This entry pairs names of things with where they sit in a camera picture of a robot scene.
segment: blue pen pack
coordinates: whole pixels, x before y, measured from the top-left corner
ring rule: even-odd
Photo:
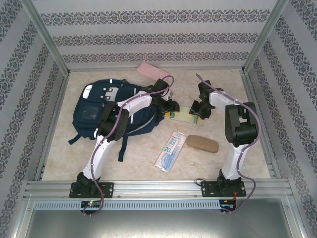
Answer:
[[[168,173],[175,163],[186,138],[183,133],[174,131],[154,166]]]

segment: backpack strap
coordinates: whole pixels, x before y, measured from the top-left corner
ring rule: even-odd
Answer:
[[[125,150],[127,148],[127,144],[128,144],[128,136],[124,135],[123,136],[123,140],[122,140],[121,150],[119,152],[119,158],[118,158],[119,162],[123,162],[123,156],[124,156],[124,152],[125,152]]]
[[[81,137],[80,134],[77,134],[77,136],[75,136],[73,139],[69,140],[68,143],[70,145],[74,144],[77,140],[79,140],[79,138]]]

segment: patterned wallpaper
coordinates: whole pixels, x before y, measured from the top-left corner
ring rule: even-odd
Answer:
[[[317,7],[291,0],[249,77],[282,175],[308,237],[317,237]]]
[[[243,66],[276,0],[34,0],[68,67]]]
[[[0,238],[33,180],[64,76],[18,0],[0,2]]]

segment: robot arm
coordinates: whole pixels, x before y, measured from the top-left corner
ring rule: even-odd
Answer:
[[[158,79],[154,86],[143,88],[136,95],[125,101],[118,103],[109,101],[103,111],[99,126],[96,129],[97,142],[93,153],[84,170],[77,176],[77,187],[84,190],[85,193],[88,193],[88,197],[92,197],[96,194],[97,187],[93,182],[91,165],[93,164],[94,177],[96,181],[99,181],[102,167],[109,151],[116,141],[124,135],[129,117],[151,104],[158,106],[162,114],[179,111],[178,103],[173,101],[171,97],[172,93],[169,91],[168,84],[162,79]],[[121,115],[119,121],[115,129],[113,129],[120,110]],[[106,137],[112,130],[114,130],[113,133],[109,137]]]
[[[215,196],[233,194],[233,191],[243,187],[241,177],[237,172],[237,162],[241,151],[251,144],[258,135],[258,124],[254,116],[243,106],[236,104],[222,94],[210,89],[201,82],[198,85],[201,101],[194,101],[190,109],[190,114],[198,115],[202,119],[209,118],[211,110],[219,108],[225,112],[225,135],[230,143],[224,166],[219,172],[216,186],[209,188],[209,192]],[[254,112],[255,105],[252,102],[244,103]],[[244,150],[241,157],[239,168],[242,168],[248,149]]]
[[[147,92],[145,91],[140,91],[138,92],[135,96],[140,95],[140,97],[136,97],[133,101],[127,103],[125,106],[123,106],[129,99],[122,101],[122,102],[118,102],[116,103],[112,103],[110,102],[110,105],[107,106],[107,108],[105,108],[104,113],[102,115],[102,120],[100,123],[100,126],[98,128],[98,135],[97,135],[97,142],[94,148],[94,151],[96,150],[96,148],[98,147],[98,145],[101,143],[102,139],[104,138],[104,136],[106,136],[108,134],[108,132],[106,131],[107,128],[109,129],[110,126],[112,125],[112,121],[108,121],[107,119],[109,118],[110,114],[108,114],[109,111],[113,110],[113,108],[121,108],[123,106],[123,110],[122,110],[122,117],[120,118],[120,125],[124,125],[126,126],[127,123],[127,118],[129,118],[130,116],[132,116],[134,113],[138,112],[139,110],[141,110],[142,108],[146,108],[148,107],[151,102],[152,102],[152,97],[150,95],[146,95],[146,96],[141,96],[142,94],[146,94]],[[98,150],[96,151],[95,155],[94,155],[94,162],[93,162],[93,171],[94,171],[94,175],[95,178],[99,179],[101,176],[101,170],[102,167],[106,161],[107,155],[109,154],[109,151],[111,150],[111,148],[113,147],[113,145],[116,143],[117,140],[119,140],[122,137],[122,131],[124,133],[125,131],[125,127],[121,128],[121,133],[115,132],[117,135],[114,138],[108,139],[108,140],[104,140],[104,142],[99,146]],[[91,157],[86,165],[86,167],[83,170],[83,175],[87,178],[87,179],[93,179],[92,178],[92,173],[91,173]]]

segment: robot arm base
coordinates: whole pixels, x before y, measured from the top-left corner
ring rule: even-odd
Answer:
[[[113,186],[112,182],[99,182],[97,179],[99,187],[104,192],[104,198],[112,198]],[[76,182],[71,184],[70,198],[100,198],[101,194],[97,190],[97,187],[92,179],[88,179],[84,176],[83,172],[80,172],[77,176]]]
[[[226,179],[219,171],[217,181],[203,181],[201,183],[203,197],[245,197],[246,190],[241,178]]]

